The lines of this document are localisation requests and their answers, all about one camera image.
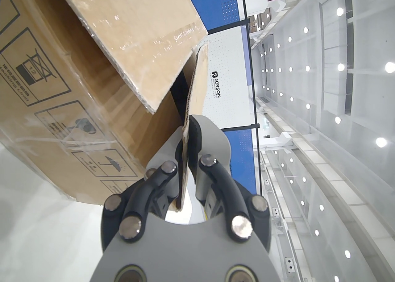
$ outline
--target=box flap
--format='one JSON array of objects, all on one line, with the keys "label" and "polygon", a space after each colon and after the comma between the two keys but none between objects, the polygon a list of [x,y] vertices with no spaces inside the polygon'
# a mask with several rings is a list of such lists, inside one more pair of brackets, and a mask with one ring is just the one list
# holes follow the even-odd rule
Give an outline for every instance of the box flap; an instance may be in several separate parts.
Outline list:
[{"label": "box flap", "polygon": [[186,184],[188,179],[188,133],[189,133],[189,115],[202,114],[203,103],[207,91],[207,72],[208,72],[208,51],[209,45],[204,44],[199,48],[196,55],[196,66],[193,72],[191,87],[188,94],[186,105],[186,116],[184,126],[182,127],[182,176],[180,177],[180,194],[176,201],[177,209],[182,209]]},{"label": "box flap", "polygon": [[66,0],[154,113],[207,34],[191,0]]}]

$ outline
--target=metal screw head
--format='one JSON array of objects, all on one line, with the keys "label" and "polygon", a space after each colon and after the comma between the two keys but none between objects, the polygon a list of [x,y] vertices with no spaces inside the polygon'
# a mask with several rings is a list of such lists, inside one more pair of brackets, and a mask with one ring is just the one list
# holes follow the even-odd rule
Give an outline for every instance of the metal screw head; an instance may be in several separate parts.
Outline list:
[{"label": "metal screw head", "polygon": [[133,239],[140,233],[140,230],[141,220],[133,215],[124,218],[119,225],[119,234],[125,240]]},{"label": "metal screw head", "polygon": [[104,208],[109,211],[115,211],[121,204],[122,198],[120,194],[111,195],[104,202]]},{"label": "metal screw head", "polygon": [[164,173],[173,173],[177,169],[177,166],[173,161],[165,161],[160,168]]},{"label": "metal screw head", "polygon": [[145,172],[145,175],[144,175],[145,180],[147,180],[150,176],[152,176],[152,174],[153,174],[155,171],[156,171],[155,168],[148,169],[148,170]]},{"label": "metal screw head", "polygon": [[252,234],[252,224],[249,219],[242,215],[236,215],[232,219],[231,229],[237,237],[248,239]]},{"label": "metal screw head", "polygon": [[268,202],[260,195],[252,196],[251,202],[257,211],[265,212],[268,209]]},{"label": "metal screw head", "polygon": [[214,155],[205,154],[205,155],[202,155],[202,157],[200,158],[200,163],[202,165],[204,165],[205,167],[212,167],[213,165],[215,165],[217,163],[217,159],[214,158]]}]

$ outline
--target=perforated panel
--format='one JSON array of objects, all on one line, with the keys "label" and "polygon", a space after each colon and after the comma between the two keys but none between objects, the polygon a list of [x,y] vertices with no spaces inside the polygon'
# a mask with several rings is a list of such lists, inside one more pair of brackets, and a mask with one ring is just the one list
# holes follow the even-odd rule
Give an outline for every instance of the perforated panel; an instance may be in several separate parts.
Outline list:
[{"label": "perforated panel", "polygon": [[241,28],[207,36],[209,77],[203,115],[219,128],[252,124]]}]

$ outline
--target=white floor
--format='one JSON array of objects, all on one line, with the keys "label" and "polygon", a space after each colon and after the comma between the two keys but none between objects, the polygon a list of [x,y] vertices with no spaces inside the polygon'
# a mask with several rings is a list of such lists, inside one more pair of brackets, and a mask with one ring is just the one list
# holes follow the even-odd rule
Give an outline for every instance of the white floor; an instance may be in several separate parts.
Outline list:
[{"label": "white floor", "polygon": [[0,144],[0,281],[89,281],[102,207],[68,200]]}]

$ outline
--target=ceiling light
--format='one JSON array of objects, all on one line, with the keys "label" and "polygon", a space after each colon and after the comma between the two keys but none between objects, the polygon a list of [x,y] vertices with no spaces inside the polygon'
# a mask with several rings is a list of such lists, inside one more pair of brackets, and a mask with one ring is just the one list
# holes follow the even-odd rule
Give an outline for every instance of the ceiling light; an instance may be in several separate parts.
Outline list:
[{"label": "ceiling light", "polygon": [[341,16],[341,15],[344,14],[344,10],[343,10],[341,7],[339,7],[339,8],[336,10],[336,14],[337,14],[337,16]]},{"label": "ceiling light", "polygon": [[387,62],[385,64],[385,71],[389,74],[395,72],[395,64],[393,62]]},{"label": "ceiling light", "polygon": [[379,148],[384,147],[385,145],[387,145],[387,140],[383,137],[379,137],[376,139],[376,144]]}]

